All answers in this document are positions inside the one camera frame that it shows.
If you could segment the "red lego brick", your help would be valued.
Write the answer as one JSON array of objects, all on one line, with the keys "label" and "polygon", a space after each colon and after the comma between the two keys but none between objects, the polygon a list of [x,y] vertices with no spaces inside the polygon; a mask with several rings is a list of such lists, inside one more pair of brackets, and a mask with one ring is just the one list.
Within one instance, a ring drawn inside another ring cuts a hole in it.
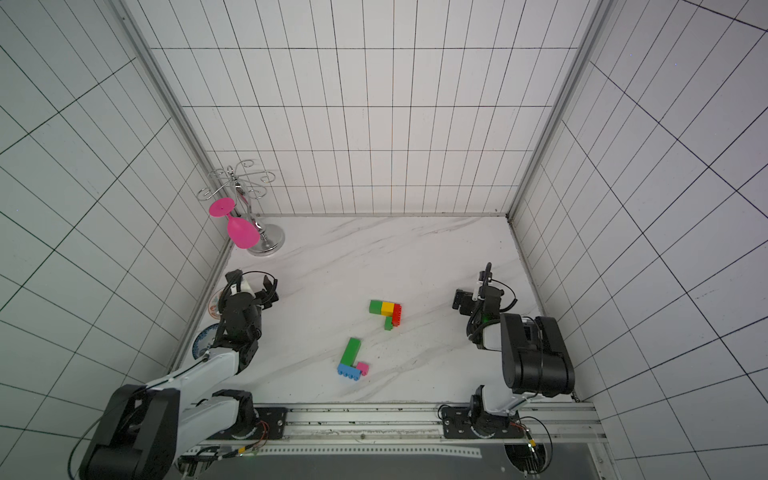
[{"label": "red lego brick", "polygon": [[393,309],[393,315],[392,315],[392,324],[394,327],[398,327],[401,323],[402,319],[402,306],[400,304],[395,304]]}]

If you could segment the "blue lego brick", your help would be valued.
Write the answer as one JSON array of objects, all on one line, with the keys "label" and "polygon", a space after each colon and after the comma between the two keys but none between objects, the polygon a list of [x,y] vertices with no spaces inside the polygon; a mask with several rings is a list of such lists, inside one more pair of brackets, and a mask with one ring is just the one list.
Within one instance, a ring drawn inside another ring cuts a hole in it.
[{"label": "blue lego brick", "polygon": [[362,372],[359,369],[343,363],[340,363],[338,365],[337,373],[342,377],[345,377],[354,381],[358,381],[362,376]]}]

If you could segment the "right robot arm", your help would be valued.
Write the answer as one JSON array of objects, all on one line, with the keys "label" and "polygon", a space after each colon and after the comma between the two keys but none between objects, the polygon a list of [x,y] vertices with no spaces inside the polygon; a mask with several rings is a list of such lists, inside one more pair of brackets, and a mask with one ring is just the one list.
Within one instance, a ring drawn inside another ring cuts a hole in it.
[{"label": "right robot arm", "polygon": [[483,386],[471,396],[468,409],[456,412],[455,427],[461,435],[494,438],[520,434],[522,427],[508,416],[510,410],[537,395],[554,398],[574,391],[576,376],[557,321],[552,317],[523,317],[501,306],[504,292],[481,285],[476,292],[458,289],[452,308],[468,318],[467,339],[484,350],[485,335],[498,329],[502,376],[513,394],[512,403],[499,414],[486,410]]}]

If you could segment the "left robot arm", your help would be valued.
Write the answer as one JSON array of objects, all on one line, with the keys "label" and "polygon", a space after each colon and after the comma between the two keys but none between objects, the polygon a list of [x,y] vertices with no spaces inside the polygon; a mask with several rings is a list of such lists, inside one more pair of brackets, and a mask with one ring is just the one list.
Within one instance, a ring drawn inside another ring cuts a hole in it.
[{"label": "left robot arm", "polygon": [[262,337],[262,312],[278,301],[278,280],[264,273],[253,290],[246,272],[230,271],[219,296],[219,323],[211,345],[191,366],[143,385],[124,385],[86,431],[89,445],[72,479],[162,479],[178,459],[218,433],[245,446],[223,453],[201,448],[220,460],[264,445],[269,424],[259,417],[253,396],[221,388],[242,373]]}]

